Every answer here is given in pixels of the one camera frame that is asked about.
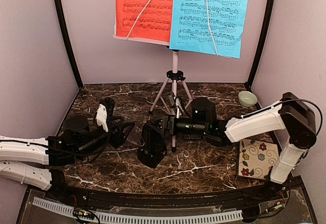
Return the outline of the black metronome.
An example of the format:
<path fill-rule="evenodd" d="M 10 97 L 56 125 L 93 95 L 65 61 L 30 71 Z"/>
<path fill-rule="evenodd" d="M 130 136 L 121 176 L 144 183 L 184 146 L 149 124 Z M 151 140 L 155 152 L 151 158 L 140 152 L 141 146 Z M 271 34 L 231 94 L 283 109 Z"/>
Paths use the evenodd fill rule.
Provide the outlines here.
<path fill-rule="evenodd" d="M 144 145 L 138 148 L 138 160 L 145 166 L 156 168 L 167 154 L 167 146 L 160 131 L 151 123 L 142 129 Z"/>

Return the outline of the red sheet music paper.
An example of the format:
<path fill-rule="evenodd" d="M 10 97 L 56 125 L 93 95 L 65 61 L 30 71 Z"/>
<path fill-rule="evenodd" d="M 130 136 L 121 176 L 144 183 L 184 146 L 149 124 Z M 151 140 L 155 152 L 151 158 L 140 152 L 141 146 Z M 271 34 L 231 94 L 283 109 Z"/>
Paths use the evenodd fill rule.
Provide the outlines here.
<path fill-rule="evenodd" d="M 116 0 L 114 38 L 169 45 L 173 0 Z"/>

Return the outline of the blue sheet music paper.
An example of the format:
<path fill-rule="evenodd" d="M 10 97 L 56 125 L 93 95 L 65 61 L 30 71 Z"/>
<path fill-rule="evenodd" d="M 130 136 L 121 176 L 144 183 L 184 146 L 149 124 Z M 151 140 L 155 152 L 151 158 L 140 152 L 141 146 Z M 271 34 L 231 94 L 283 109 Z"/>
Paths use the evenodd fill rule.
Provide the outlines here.
<path fill-rule="evenodd" d="M 173 0 L 170 49 L 240 58 L 248 0 Z"/>

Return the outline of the clear metronome cover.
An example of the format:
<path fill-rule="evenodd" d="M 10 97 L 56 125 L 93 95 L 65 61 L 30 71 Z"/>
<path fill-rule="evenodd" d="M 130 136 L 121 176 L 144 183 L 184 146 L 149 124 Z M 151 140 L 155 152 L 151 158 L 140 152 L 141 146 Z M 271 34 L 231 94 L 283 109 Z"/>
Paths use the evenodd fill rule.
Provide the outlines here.
<path fill-rule="evenodd" d="M 127 141 L 137 147 L 142 147 L 144 145 L 141 135 L 135 131 L 130 133 L 127 138 Z"/>

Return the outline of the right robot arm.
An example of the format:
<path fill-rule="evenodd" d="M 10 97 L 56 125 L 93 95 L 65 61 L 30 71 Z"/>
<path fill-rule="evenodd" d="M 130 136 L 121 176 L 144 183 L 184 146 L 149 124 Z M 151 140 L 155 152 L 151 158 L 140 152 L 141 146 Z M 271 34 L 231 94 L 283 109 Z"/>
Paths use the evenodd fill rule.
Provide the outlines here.
<path fill-rule="evenodd" d="M 288 142 L 271 168 L 269 182 L 260 188 L 260 196 L 270 201 L 279 193 L 279 184 L 286 181 L 300 159 L 316 143 L 321 128 L 316 127 L 315 113 L 308 104 L 308 100 L 299 99 L 288 92 L 266 108 L 240 117 L 218 120 L 215 104 L 200 97 L 191 102 L 190 118 L 165 115 L 147 121 L 142 129 L 144 145 L 138 149 L 138 160 L 150 168 L 156 168 L 167 153 L 163 138 L 165 134 L 202 135 L 210 144 L 224 147 L 251 136 L 287 130 Z"/>

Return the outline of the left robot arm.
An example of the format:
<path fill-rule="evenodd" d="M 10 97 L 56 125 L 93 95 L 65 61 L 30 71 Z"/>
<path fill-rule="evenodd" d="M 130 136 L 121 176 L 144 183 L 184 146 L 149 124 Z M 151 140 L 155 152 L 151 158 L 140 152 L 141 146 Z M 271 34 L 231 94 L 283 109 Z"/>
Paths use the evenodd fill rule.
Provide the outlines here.
<path fill-rule="evenodd" d="M 120 116 L 111 117 L 110 123 L 107 131 L 102 126 L 91 131 L 88 119 L 77 115 L 65 122 L 66 129 L 58 136 L 35 139 L 1 136 L 1 176 L 42 190 L 52 188 L 52 194 L 66 202 L 72 191 L 56 167 L 77 160 L 92 162 L 107 146 L 123 145 L 135 123 Z"/>

